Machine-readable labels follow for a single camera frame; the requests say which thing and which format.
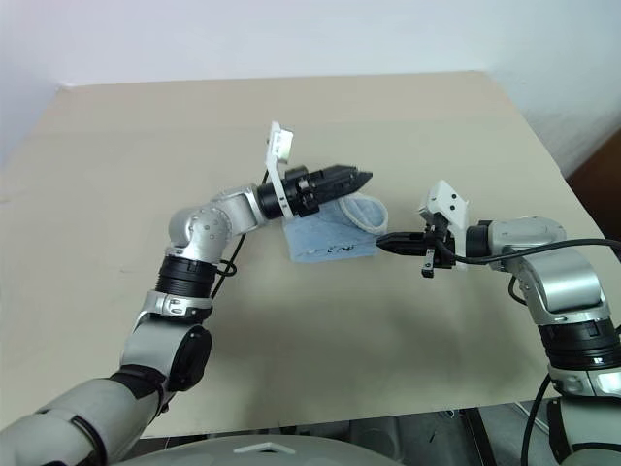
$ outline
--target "robotic arm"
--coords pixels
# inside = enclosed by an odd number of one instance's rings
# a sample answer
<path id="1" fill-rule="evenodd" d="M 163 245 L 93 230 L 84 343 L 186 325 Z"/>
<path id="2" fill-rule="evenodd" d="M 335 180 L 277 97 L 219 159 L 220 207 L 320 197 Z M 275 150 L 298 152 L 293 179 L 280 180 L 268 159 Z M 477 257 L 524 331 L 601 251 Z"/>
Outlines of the robotic arm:
<path id="1" fill-rule="evenodd" d="M 512 274 L 541 335 L 549 377 L 562 395 L 548 404 L 556 459 L 564 465 L 618 464 L 621 344 L 595 271 L 576 250 L 528 250 L 564 241 L 565 230 L 557 222 L 534 216 L 469 227 L 467 207 L 448 183 L 439 182 L 419 209 L 425 231 L 389 233 L 377 245 L 424 255 L 422 275 L 428 278 L 434 267 L 451 268 L 457 259 L 462 266 L 489 264 Z"/>
<path id="2" fill-rule="evenodd" d="M 288 148 L 273 127 L 269 154 Z M 107 379 L 82 383 L 0 433 L 0 464 L 104 465 L 131 449 L 178 391 L 203 377 L 212 336 L 212 285 L 232 238 L 269 219 L 307 216 L 319 205 L 358 190 L 372 176 L 335 165 L 309 173 L 298 167 L 281 180 L 224 191 L 207 204 L 177 212 L 169 225 L 155 289 L 128 337 L 120 367 Z"/>

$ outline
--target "table surface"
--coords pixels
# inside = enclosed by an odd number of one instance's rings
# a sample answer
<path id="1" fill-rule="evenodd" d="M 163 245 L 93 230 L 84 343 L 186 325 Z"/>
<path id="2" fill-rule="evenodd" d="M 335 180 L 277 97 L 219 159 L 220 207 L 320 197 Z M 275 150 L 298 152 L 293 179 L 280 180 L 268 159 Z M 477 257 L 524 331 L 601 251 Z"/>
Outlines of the table surface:
<path id="1" fill-rule="evenodd" d="M 600 236 L 522 116 L 480 73 L 96 85 L 60 90 L 3 169 L 2 425 L 114 372 L 182 207 L 260 180 L 266 135 L 292 164 L 374 172 L 389 229 L 420 230 L 449 181 L 480 218 L 549 216 Z M 583 249 L 612 310 L 621 268 Z M 279 221 L 248 235 L 206 322 L 206 376 L 147 435 L 429 412 L 530 399 L 546 359 L 509 276 L 420 276 L 421 258 L 294 264 Z M 621 315 L 614 312 L 617 321 Z"/>

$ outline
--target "blue towel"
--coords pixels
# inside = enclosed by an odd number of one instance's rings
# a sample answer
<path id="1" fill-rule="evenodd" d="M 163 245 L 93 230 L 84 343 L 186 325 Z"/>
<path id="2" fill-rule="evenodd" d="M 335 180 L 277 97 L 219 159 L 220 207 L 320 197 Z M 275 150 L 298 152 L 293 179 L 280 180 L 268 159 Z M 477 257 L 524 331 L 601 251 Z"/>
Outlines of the blue towel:
<path id="1" fill-rule="evenodd" d="M 356 193 L 322 204 L 320 209 L 312 216 L 283 223 L 293 262 L 323 262 L 377 253 L 376 239 L 386 232 L 388 221 L 381 202 Z"/>

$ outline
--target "wall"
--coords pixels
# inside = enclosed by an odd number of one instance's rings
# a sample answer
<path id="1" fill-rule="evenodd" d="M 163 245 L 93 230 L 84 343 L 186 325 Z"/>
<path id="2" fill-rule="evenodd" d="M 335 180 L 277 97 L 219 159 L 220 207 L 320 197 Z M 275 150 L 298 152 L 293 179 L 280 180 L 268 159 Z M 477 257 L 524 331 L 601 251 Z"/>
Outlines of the wall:
<path id="1" fill-rule="evenodd" d="M 3 153 L 57 84 L 479 69 L 563 173 L 621 125 L 616 0 L 2 0 Z"/>

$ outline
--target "black cable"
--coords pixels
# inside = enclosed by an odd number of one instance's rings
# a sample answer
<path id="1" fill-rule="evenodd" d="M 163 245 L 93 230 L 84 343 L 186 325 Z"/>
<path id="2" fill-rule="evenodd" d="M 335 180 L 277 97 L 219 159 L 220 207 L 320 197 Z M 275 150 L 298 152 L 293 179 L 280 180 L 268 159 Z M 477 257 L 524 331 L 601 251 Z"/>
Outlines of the black cable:
<path id="1" fill-rule="evenodd" d="M 222 277 L 233 277 L 235 274 L 237 274 L 237 265 L 235 265 L 233 262 L 231 262 L 230 260 L 226 260 L 226 259 L 220 259 L 220 264 L 224 264 L 227 267 L 229 267 L 231 269 L 230 272 L 227 272 L 227 269 L 224 270 L 220 270 L 220 269 L 215 269 L 215 272 Z"/>
<path id="2" fill-rule="evenodd" d="M 543 382 L 541 382 L 541 385 L 539 386 L 539 391 L 535 396 L 535 401 L 533 401 L 533 407 L 531 408 L 531 412 L 528 414 L 526 429 L 524 429 L 524 438 L 522 439 L 522 454 L 520 455 L 521 466 L 528 466 L 528 448 L 531 444 L 531 434 L 533 433 L 533 426 L 535 425 L 535 417 L 537 417 L 539 406 L 541 406 L 541 400 L 543 399 L 543 395 L 545 394 L 548 385 L 550 385 L 549 374 L 545 376 L 545 379 L 543 379 Z"/>
<path id="3" fill-rule="evenodd" d="M 261 184 L 264 184 L 267 181 L 268 176 L 269 174 L 268 174 L 268 171 L 266 170 L 265 173 L 263 174 L 263 180 L 261 180 Z M 224 268 L 224 270 L 218 270 L 217 272 L 220 278 L 215 284 L 215 287 L 213 288 L 212 299 L 215 298 L 215 295 L 222 287 L 222 284 L 224 283 L 224 279 L 226 279 L 227 277 L 233 277 L 237 273 L 237 267 L 235 266 L 235 258 L 237 257 L 237 254 L 240 253 L 240 249 L 242 248 L 242 244 L 244 243 L 244 241 L 245 241 L 245 233 L 240 237 L 240 241 L 235 246 L 235 250 L 233 251 L 231 258 L 228 260 L 220 260 L 220 262 L 226 264 L 226 267 Z"/>
<path id="4" fill-rule="evenodd" d="M 526 306 L 526 301 L 515 294 L 515 276 L 511 277 L 508 281 L 508 295 L 513 298 L 514 301 Z"/>
<path id="5" fill-rule="evenodd" d="M 550 243 L 548 245 L 536 246 L 534 248 L 526 248 L 524 250 L 517 250 L 515 252 L 508 252 L 506 254 L 487 255 L 485 257 L 463 257 L 455 254 L 450 250 L 443 241 L 437 240 L 436 246 L 449 257 L 455 259 L 456 262 L 463 262 L 464 264 L 472 265 L 486 265 L 499 260 L 514 259 L 515 257 L 522 257 L 524 255 L 537 254 L 539 252 L 546 252 L 549 250 L 559 250 L 560 248 L 571 248 L 573 246 L 608 246 L 614 250 L 621 250 L 621 241 L 607 240 L 602 238 L 582 238 L 579 240 L 566 240 L 558 241 L 556 243 Z"/>

